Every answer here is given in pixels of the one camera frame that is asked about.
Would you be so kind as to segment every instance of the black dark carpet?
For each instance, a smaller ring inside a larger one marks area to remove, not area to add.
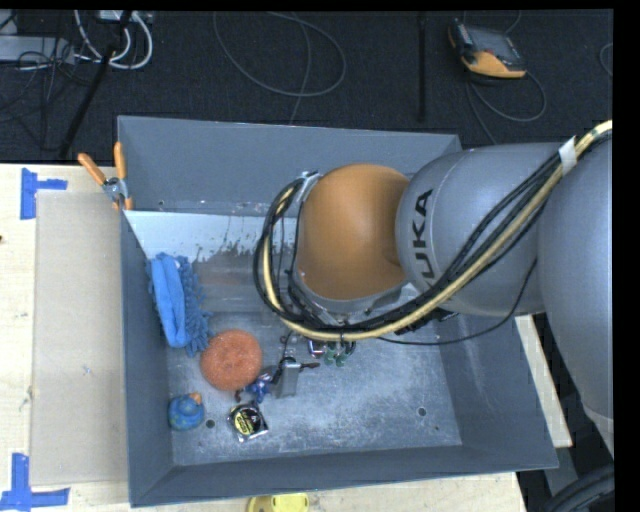
[[[63,38],[76,53],[92,55],[83,48],[73,11],[13,12],[18,33]],[[104,51],[117,38],[117,25],[96,21],[95,11],[79,14],[96,49]],[[446,35],[454,17],[511,29],[529,76],[493,86],[470,82]],[[155,11],[150,29],[150,62],[137,70],[107,69],[64,157],[65,135],[99,65],[29,70],[28,56],[19,65],[1,63],[0,161],[74,162],[82,151],[111,165],[122,114],[451,133],[465,148],[564,141],[613,116],[613,9]],[[130,31],[128,55],[140,61],[148,44],[139,25]],[[115,40],[124,47],[124,38]],[[573,397],[544,318],[538,320],[560,396]],[[580,471],[607,459],[593,430],[574,432],[572,455]],[[542,474],[519,478],[529,510],[538,510],[549,497]]]

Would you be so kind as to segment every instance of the orange handle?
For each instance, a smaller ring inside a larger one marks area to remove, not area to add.
[[[122,152],[121,142],[116,142],[113,146],[113,159],[116,163],[116,172],[118,173],[118,179],[125,179],[127,177],[127,165],[124,161],[124,153]]]
[[[107,178],[89,155],[86,153],[79,153],[78,162],[80,162],[89,174],[91,174],[91,177],[98,185],[102,186],[105,184]]]

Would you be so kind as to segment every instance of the gray tray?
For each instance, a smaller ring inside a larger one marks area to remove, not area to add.
[[[226,421],[233,394],[204,381],[197,357],[167,345],[148,292],[149,254],[195,251],[211,329],[252,332],[265,366],[276,364],[287,331],[253,289],[248,226],[302,171],[369,161],[411,175],[460,150],[456,136],[120,117],[118,138],[136,203],[121,218],[133,506],[557,466],[512,321],[443,347],[359,342],[344,367],[305,370],[295,396],[267,395],[269,432],[239,443]],[[227,223],[224,238],[210,220]],[[457,338],[495,322],[461,315],[414,337]],[[290,352],[311,361],[302,341]],[[168,401],[193,391],[213,426],[174,432]]]

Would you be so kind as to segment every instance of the black pole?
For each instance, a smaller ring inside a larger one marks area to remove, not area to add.
[[[121,33],[129,24],[132,13],[133,11],[122,11],[122,16],[120,17]],[[109,61],[111,60],[113,54],[117,49],[118,45],[113,41],[107,45],[107,50],[105,51],[102,60],[100,61],[100,68],[98,69],[96,75],[93,77],[91,85],[89,86],[89,90],[82,100],[82,103],[80,104],[80,108],[78,108],[76,115],[73,117],[73,120],[69,125],[69,129],[67,130],[64,139],[62,139],[62,145],[60,147],[60,152],[58,153],[59,160],[67,159],[67,155],[69,154],[69,150],[71,149],[71,144],[73,144],[73,141],[76,138],[78,130],[80,129],[80,125],[82,124],[84,116],[89,110],[89,105],[91,105],[91,101],[93,100],[93,97],[95,96],[96,91],[98,90],[98,87],[100,86],[100,83],[102,82],[102,79],[107,72],[107,69],[109,68]]]
[[[427,17],[425,11],[418,12],[418,122],[424,123],[427,118],[427,107],[425,104],[426,84],[425,84],[425,58],[426,58],[426,24]]]

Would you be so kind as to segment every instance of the kuka logo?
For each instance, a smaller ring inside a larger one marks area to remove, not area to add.
[[[433,189],[425,192],[418,196],[416,199],[415,211],[418,215],[422,217],[422,223],[420,225],[416,224],[414,220],[412,223],[413,234],[415,238],[413,239],[413,248],[417,249],[415,252],[416,260],[424,266],[424,269],[421,274],[425,279],[433,279],[433,267],[431,266],[431,262],[429,261],[429,256],[427,255],[427,242],[423,238],[424,230],[426,226],[426,217],[427,217],[427,200],[429,196],[433,192]]]

